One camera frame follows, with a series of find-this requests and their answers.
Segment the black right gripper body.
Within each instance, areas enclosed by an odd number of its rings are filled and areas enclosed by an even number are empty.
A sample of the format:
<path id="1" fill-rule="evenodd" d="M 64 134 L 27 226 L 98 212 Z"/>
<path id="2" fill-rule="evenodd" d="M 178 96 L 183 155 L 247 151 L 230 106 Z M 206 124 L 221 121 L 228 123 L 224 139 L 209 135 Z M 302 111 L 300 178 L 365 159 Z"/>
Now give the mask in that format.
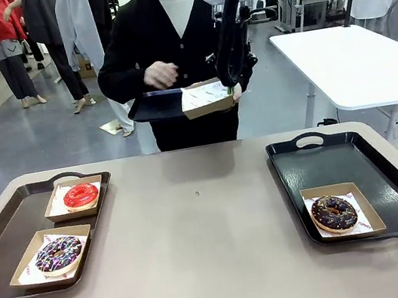
<path id="1" fill-rule="evenodd" d="M 239 30 L 240 30 L 239 34 L 240 34 L 240 43 L 242 47 L 243 57 L 247 58 L 251 52 L 250 40 L 248 38 L 248 31 L 249 31 L 248 24 L 241 25 Z"/>

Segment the person's left hand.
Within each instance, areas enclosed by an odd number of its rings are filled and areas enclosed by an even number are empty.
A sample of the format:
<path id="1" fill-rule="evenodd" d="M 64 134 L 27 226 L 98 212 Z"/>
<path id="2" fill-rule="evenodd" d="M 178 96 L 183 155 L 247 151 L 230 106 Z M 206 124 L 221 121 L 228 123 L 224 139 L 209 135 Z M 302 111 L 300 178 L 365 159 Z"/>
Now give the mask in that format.
<path id="1" fill-rule="evenodd" d="M 234 103 L 237 104 L 243 94 L 243 88 L 241 88 L 241 84 L 237 83 L 234 87 L 228 88 L 228 91 L 232 94 L 232 98 L 234 98 Z"/>

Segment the person's right hand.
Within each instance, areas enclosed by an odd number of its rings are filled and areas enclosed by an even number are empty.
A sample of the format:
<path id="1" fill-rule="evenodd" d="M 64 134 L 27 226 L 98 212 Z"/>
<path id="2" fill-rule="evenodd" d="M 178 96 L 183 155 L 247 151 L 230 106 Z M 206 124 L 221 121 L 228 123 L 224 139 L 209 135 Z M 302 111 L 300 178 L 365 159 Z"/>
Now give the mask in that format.
<path id="1" fill-rule="evenodd" d="M 155 61 L 145 70 L 144 83 L 159 90 L 166 90 L 176 83 L 177 70 L 178 66 L 173 63 Z"/>

